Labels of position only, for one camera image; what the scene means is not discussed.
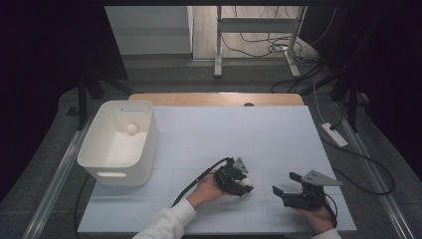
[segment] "wall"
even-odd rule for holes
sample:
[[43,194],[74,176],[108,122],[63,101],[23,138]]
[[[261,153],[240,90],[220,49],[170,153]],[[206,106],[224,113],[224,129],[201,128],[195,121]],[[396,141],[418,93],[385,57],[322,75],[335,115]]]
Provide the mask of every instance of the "wall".
[[122,55],[192,52],[192,7],[105,7]]
[[8,1],[0,8],[0,29],[1,201],[82,70],[120,80],[126,75],[104,7],[74,0]]

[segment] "white plastic container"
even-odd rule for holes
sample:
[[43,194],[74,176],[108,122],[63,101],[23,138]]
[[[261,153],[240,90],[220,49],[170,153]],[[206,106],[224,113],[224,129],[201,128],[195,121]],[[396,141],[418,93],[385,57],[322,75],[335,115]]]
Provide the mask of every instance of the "white plastic container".
[[157,140],[150,102],[106,102],[88,130],[78,164],[104,185],[142,185],[149,179]]

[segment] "gray floor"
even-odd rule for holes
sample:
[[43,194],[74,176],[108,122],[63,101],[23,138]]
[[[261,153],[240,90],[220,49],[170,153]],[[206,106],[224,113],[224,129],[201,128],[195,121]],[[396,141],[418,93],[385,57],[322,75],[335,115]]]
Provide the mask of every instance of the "gray floor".
[[[135,93],[190,93],[190,92],[238,92],[269,93],[270,85],[289,80],[291,73],[284,61],[224,61],[223,77],[213,77],[212,62],[192,62],[183,58],[125,57],[129,81],[121,81]],[[300,65],[305,73],[313,65]],[[305,80],[298,88],[311,86],[325,76],[321,71],[315,78]],[[126,100],[128,95],[101,82],[105,95],[101,100],[89,97],[90,112],[108,100]],[[319,89],[316,94],[320,114],[325,121],[337,122],[339,114],[328,93],[332,85]],[[277,93],[287,88],[278,86]],[[320,136],[327,138],[320,130],[321,119],[317,113],[317,102],[313,94],[304,96],[305,104],[315,120]],[[45,193],[67,147],[78,127],[78,117],[68,116],[70,107],[78,104],[77,91],[62,95],[58,102],[59,111],[50,130],[39,146],[29,166],[19,181],[0,204],[0,238],[21,238],[37,206]],[[422,184],[409,165],[383,136],[364,108],[357,111],[357,127],[369,154],[382,162],[396,179],[393,196],[403,211],[414,238],[422,238]],[[344,128],[338,130],[344,134]],[[359,184],[370,187],[370,181],[357,157],[345,154],[329,145],[324,145],[333,167],[342,170]],[[78,193],[87,173],[76,163],[47,222],[41,238],[76,238],[74,208]],[[356,232],[341,233],[343,238],[399,238],[386,210],[377,196],[357,190],[341,175],[344,182],[342,192],[357,226]],[[84,213],[95,181],[90,178],[82,193],[78,216]],[[309,238],[310,235],[289,235],[293,238]]]

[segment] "white ball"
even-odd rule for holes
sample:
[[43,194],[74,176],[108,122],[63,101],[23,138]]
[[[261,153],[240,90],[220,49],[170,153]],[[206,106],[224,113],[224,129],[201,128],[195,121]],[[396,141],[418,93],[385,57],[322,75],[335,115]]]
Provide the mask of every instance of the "white ball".
[[248,186],[252,186],[252,180],[251,180],[251,179],[249,179],[249,177],[246,177],[246,178],[243,178],[243,179],[240,181],[240,184],[241,184],[242,186],[246,186],[246,185],[248,185]]
[[137,126],[136,126],[136,124],[133,124],[133,123],[128,124],[127,127],[126,127],[126,131],[130,135],[136,134],[137,133]]

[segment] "hand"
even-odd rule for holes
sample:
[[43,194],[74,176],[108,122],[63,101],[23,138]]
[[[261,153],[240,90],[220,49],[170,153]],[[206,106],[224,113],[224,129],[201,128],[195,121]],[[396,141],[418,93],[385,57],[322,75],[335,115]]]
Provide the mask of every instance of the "hand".
[[226,193],[214,181],[214,174],[208,174],[198,182],[192,194],[186,200],[193,208],[197,208],[204,203],[214,201],[224,194]]
[[314,211],[307,211],[298,208],[295,208],[295,210],[301,212],[306,217],[316,234],[326,232],[333,228],[331,216],[323,206]]

